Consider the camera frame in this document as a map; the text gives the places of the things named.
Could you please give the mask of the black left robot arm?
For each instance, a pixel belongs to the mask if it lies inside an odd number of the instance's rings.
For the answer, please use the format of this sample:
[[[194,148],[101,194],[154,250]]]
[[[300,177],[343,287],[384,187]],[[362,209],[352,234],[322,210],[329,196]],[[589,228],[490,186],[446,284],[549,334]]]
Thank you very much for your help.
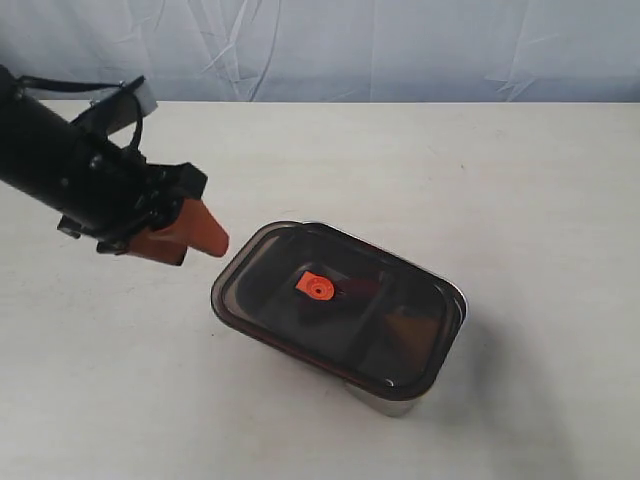
[[[87,83],[1,70],[1,179],[58,211],[58,231],[100,254],[179,266],[191,249],[222,257],[229,236],[202,200],[191,163],[153,164],[140,150],[157,104],[144,77]]]

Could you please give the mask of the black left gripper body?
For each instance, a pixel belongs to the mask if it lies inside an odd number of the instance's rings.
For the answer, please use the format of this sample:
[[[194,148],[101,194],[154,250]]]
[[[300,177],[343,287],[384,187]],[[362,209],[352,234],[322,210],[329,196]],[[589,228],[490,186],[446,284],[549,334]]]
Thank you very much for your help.
[[[144,228],[174,224],[184,200],[200,200],[207,183],[191,163],[149,163],[136,147],[118,147],[77,126],[55,129],[54,141],[62,214],[57,230],[96,240],[101,253],[125,254]]]

